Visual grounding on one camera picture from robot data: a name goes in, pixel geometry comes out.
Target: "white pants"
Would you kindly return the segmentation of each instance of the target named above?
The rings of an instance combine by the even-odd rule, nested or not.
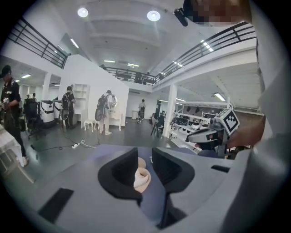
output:
[[[110,114],[107,108],[104,109],[104,116],[101,121],[99,121],[99,130],[103,132],[103,125],[105,124],[105,132],[109,131]]]

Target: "white stool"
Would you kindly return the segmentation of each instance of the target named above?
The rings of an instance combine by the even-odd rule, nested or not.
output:
[[[94,124],[94,130],[96,130],[96,121],[95,120],[89,120],[89,119],[87,119],[87,120],[84,121],[85,131],[86,131],[86,124],[88,126],[88,129],[89,129],[89,124],[91,124],[91,126],[92,126],[92,132],[93,132],[93,124]]]

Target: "power strip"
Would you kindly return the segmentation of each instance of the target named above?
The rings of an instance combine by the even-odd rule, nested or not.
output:
[[[76,149],[79,143],[76,143],[75,145],[72,146],[73,149]]]

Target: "round ceiling light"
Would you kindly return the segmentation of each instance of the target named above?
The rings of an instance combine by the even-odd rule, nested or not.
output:
[[[82,18],[85,18],[88,16],[88,10],[86,8],[80,8],[78,9],[78,15]]]
[[[150,21],[158,21],[160,17],[161,17],[160,13],[155,10],[152,10],[149,13],[147,13],[147,18]]]

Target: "person wearing backpack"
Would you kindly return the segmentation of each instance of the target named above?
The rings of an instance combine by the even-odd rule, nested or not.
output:
[[[76,103],[74,94],[72,93],[72,87],[67,87],[67,92],[63,95],[62,106],[64,110],[68,110],[68,116],[65,117],[65,127],[67,129],[74,129],[73,126],[73,115],[74,115],[74,105]]]
[[[112,132],[109,132],[109,122],[110,122],[110,107],[113,103],[112,93],[108,90],[104,93],[98,101],[98,107],[102,107],[104,109],[104,114],[102,119],[99,121],[99,130],[100,133],[103,132],[104,124],[105,124],[105,135],[110,135]]]

